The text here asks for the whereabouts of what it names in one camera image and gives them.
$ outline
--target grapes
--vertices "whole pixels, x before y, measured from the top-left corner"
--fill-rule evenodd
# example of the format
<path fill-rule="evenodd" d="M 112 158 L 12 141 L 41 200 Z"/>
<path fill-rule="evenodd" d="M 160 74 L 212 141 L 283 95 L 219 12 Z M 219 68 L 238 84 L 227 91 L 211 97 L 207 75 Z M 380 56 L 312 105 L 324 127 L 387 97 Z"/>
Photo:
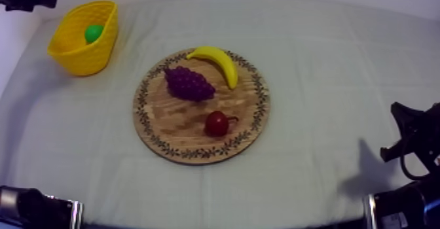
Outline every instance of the grapes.
<path fill-rule="evenodd" d="M 165 79 L 171 95 L 184 100 L 203 101 L 214 97 L 215 88 L 200 73 L 186 67 L 165 69 Z"/>

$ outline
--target wooden plate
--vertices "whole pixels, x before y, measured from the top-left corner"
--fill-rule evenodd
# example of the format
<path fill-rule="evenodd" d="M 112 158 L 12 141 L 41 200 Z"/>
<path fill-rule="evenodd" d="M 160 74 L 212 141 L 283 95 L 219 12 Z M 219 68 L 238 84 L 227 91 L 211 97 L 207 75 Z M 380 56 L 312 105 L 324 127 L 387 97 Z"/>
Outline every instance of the wooden plate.
<path fill-rule="evenodd" d="M 204 165 L 231 158 L 254 142 L 266 124 L 270 99 L 265 80 L 241 56 L 227 51 L 238 69 L 238 85 L 230 90 L 218 66 L 207 60 L 186 60 L 194 49 L 182 50 L 158 62 L 143 78 L 134 97 L 134 126 L 142 141 L 159 156 L 180 164 Z M 202 102 L 184 101 L 167 91 L 164 68 L 178 65 L 201 73 L 216 93 Z M 226 136 L 204 133 L 212 111 L 237 116 Z"/>

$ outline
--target white tablecloth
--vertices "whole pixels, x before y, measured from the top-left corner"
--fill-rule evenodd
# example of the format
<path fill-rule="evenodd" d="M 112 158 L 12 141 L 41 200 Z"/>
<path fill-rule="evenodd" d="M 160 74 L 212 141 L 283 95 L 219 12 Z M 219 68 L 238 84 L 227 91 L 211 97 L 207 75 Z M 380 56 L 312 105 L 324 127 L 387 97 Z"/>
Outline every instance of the white tablecloth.
<path fill-rule="evenodd" d="M 85 203 L 87 222 L 134 228 L 287 228 L 360 217 L 361 197 L 408 182 L 379 148 L 390 104 L 440 101 L 439 23 L 307 0 L 175 0 L 120 7 L 101 73 L 65 74 L 44 23 L 0 102 L 2 183 Z M 139 139 L 132 99 L 160 59 L 208 44 L 265 77 L 271 111 L 242 154 L 182 166 Z M 424 172 L 407 158 L 412 172 Z"/>

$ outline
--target green ball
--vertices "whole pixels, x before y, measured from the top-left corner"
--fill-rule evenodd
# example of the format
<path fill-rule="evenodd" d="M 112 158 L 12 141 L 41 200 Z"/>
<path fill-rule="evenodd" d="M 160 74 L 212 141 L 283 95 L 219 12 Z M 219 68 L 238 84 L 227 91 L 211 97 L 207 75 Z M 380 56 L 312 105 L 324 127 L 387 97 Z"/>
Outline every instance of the green ball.
<path fill-rule="evenodd" d="M 90 25 L 86 29 L 84 36 L 88 44 L 96 41 L 101 36 L 102 30 L 104 30 L 103 25 Z"/>

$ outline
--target toy banana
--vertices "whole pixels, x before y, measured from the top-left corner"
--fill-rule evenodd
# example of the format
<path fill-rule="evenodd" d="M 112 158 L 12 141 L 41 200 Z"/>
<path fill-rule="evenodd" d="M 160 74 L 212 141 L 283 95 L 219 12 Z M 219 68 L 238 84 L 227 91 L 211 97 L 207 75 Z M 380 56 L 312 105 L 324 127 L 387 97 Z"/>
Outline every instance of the toy banana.
<path fill-rule="evenodd" d="M 199 46 L 187 55 L 187 59 L 191 58 L 202 58 L 215 62 L 223 70 L 229 88 L 234 89 L 237 86 L 237 68 L 226 52 L 212 46 Z"/>

